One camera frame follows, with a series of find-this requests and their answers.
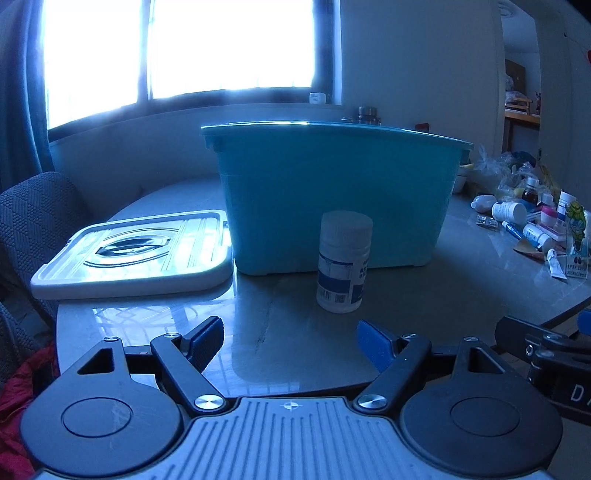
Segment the white plastic bin lid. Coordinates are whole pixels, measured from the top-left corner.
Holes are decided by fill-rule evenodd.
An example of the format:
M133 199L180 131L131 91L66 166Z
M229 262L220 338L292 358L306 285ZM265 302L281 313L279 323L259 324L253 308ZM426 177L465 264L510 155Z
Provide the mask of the white plastic bin lid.
M40 300L82 300L211 290L233 271L222 210L137 217L85 227L33 275Z

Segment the white medicine bottle blue label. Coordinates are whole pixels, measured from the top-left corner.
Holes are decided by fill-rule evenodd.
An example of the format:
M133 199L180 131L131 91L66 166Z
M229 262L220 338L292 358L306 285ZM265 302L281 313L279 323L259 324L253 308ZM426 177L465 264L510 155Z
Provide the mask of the white medicine bottle blue label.
M318 246L317 302L326 311L346 314L363 301L373 220L353 211L322 215Z

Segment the blue white ointment tube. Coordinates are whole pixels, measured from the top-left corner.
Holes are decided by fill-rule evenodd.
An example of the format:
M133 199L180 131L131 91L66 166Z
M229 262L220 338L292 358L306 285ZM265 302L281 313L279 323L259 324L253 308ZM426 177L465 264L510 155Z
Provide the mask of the blue white ointment tube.
M522 231L507 221L503 221L502 226L520 242L527 243L537 251L546 253L554 247L554 240L534 224L527 223Z

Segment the white tube green cartoon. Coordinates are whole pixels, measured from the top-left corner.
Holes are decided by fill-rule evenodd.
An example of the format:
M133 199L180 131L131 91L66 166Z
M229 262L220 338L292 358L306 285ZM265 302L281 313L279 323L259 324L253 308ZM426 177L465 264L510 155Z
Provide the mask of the white tube green cartoon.
M558 219L565 231L567 277L588 277L589 247L586 240L585 208L574 195L562 190L558 201Z

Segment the white pill bottle lying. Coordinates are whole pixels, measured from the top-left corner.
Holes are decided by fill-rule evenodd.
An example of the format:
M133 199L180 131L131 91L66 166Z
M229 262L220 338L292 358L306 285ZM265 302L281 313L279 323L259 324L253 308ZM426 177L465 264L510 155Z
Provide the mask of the white pill bottle lying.
M516 201L496 202L491 209L493 218L498 222L525 225L528 212L524 204Z

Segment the silver pill blister pack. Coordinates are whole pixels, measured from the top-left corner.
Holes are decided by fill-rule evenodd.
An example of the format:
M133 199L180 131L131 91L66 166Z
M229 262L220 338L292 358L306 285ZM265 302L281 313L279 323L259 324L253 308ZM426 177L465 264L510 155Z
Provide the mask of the silver pill blister pack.
M499 228L499 222L492 217L485 215L478 215L476 218L476 225L488 230L497 231Z

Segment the red puffy jacket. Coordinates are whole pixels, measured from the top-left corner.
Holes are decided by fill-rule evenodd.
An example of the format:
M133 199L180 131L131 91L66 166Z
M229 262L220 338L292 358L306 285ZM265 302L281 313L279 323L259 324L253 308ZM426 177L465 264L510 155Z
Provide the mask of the red puffy jacket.
M55 344L27 359L1 390L0 479L31 479L34 468L24 447L20 424L25 410L57 377Z

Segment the small brown glass bottle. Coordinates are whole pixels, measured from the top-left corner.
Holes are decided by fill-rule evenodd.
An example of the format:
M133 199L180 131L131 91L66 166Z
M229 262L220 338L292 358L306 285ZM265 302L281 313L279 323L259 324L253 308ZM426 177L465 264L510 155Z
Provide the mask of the small brown glass bottle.
M527 177L525 189L522 194L522 200L533 207L538 205L538 186L539 180L536 177Z

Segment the clear plastic bag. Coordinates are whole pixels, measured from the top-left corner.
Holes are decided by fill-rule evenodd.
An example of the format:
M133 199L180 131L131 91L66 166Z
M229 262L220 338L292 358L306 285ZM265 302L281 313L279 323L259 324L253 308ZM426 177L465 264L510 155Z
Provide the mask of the clear plastic bag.
M468 190L474 196L490 194L497 199L513 198L514 190L523 187L526 178L533 174L534 167L529 161L517 158L511 152L493 157L484 145L480 145L478 158L468 170Z

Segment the teal plastic storage bin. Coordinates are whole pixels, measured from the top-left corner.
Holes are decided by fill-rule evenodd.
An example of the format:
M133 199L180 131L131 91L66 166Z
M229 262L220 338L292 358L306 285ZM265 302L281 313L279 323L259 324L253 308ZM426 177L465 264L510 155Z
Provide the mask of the teal plastic storage bin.
M202 127L216 157L235 264L242 274L311 272L322 215L373 221L370 266L431 261L470 142L344 122Z

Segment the grey fabric chair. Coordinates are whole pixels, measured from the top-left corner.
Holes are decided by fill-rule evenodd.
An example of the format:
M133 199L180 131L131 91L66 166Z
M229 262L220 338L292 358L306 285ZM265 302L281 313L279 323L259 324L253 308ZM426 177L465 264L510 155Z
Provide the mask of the grey fabric chair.
M53 325L58 303L38 300L30 282L76 232L92 223L76 186L59 172L44 172L1 194L1 252L33 308Z

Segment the stainless steel thermos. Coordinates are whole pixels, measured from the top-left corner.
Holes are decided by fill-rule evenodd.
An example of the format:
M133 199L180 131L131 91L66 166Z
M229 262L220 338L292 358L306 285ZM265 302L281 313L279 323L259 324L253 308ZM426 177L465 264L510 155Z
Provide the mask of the stainless steel thermos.
M379 116L376 107L362 105L356 108L356 112L353 116L342 117L342 122L363 125L381 125L382 119Z

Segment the blue window curtain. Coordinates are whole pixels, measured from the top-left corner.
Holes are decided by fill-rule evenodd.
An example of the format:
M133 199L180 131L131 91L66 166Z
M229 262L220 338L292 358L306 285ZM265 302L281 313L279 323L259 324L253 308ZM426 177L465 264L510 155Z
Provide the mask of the blue window curtain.
M1 189L52 171L41 1L1 3Z

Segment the white charger on windowsill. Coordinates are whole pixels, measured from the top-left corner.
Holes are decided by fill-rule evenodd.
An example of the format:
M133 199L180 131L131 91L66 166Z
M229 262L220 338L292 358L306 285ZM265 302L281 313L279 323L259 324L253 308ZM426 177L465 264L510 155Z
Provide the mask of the white charger on windowsill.
M324 92L311 92L308 95L308 103L311 105L327 104L327 95Z

